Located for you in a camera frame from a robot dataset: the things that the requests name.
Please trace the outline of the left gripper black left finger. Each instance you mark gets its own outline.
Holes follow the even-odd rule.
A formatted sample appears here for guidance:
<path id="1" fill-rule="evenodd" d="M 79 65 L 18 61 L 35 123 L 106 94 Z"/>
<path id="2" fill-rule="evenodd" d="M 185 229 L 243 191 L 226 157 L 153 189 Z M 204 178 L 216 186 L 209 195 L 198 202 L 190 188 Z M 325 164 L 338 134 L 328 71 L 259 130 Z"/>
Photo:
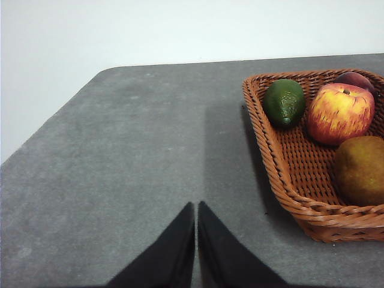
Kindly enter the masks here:
<path id="1" fill-rule="evenodd" d="M 194 205 L 188 202 L 157 240 L 107 287 L 190 287 L 194 254 Z"/>

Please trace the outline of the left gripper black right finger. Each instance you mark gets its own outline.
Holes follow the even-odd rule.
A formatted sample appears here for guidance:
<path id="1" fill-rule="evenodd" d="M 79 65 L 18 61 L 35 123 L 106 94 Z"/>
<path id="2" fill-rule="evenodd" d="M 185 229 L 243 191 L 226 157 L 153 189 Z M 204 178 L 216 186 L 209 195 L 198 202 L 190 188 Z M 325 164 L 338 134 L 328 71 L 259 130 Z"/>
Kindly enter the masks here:
<path id="1" fill-rule="evenodd" d="M 241 244 L 203 201 L 198 205 L 198 247 L 204 283 L 214 287 L 287 287 Z"/>

